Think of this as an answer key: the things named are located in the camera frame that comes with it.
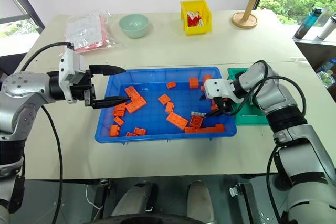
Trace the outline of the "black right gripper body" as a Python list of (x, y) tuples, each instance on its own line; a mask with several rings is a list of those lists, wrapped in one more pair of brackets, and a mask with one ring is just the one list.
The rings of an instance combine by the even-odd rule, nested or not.
[(223, 114), (233, 114), (233, 101), (231, 99), (216, 97), (213, 101), (216, 108), (215, 110), (221, 109), (223, 110)]

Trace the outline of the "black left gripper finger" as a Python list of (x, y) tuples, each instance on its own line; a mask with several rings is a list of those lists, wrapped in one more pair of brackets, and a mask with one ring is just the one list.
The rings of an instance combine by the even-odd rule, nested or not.
[(101, 74), (103, 76), (113, 76), (126, 72), (125, 69), (111, 65), (90, 65), (89, 70), (92, 75)]
[(104, 99), (93, 100), (91, 107), (94, 109), (111, 108), (131, 100), (130, 97), (112, 96)]

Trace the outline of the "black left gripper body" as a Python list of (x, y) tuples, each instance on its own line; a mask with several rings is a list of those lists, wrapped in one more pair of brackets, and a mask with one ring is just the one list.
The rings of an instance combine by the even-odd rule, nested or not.
[(93, 74), (91, 70), (85, 71), (84, 75), (75, 77), (74, 81), (69, 84), (71, 92), (71, 102), (84, 101), (85, 106), (90, 106), (95, 109), (95, 86), (92, 84)]

